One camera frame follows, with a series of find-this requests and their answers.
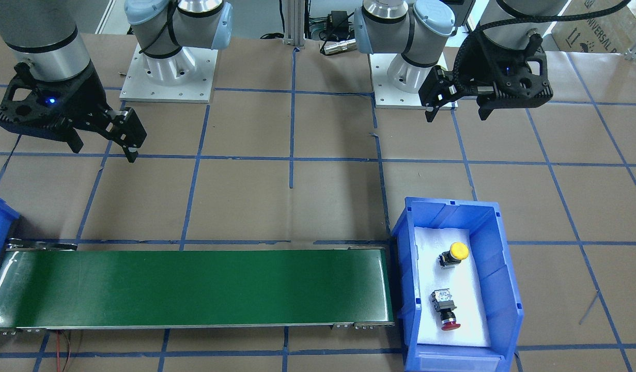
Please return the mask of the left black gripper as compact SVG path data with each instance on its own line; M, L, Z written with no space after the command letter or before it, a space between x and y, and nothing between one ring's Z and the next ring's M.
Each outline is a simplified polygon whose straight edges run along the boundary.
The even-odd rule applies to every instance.
M447 103L474 97L478 115L495 109L536 108L553 97L542 36L530 31L522 49L495 44L483 32L471 32L460 46L452 71L434 66L418 90L428 123Z

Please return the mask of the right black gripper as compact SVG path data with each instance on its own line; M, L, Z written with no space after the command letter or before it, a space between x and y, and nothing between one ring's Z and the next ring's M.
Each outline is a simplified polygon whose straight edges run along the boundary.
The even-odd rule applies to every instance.
M61 82L44 82L32 75L25 62L16 72L0 104L0 127L23 136L66 142L73 153L80 153L84 142L78 130L88 130L126 150L134 163L146 131L131 107L113 110L92 62L77 76Z

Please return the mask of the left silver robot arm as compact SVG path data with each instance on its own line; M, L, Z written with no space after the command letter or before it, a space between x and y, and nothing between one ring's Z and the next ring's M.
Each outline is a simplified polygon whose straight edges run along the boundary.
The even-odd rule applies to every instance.
M565 1L490 1L458 50L450 70L438 64L459 26L462 1L364 1L354 35L364 54L394 54L388 76L419 96L427 121L438 110L474 97L481 120L497 109L542 106L553 97L543 34Z

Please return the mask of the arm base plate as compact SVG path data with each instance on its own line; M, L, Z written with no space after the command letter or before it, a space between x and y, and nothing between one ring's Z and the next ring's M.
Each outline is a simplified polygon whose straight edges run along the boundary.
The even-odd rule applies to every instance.
M400 54L370 54L377 108L425 109L418 94L431 68L408 64Z
M185 47L166 59L139 52L138 45L122 85L128 102L209 103L218 50Z

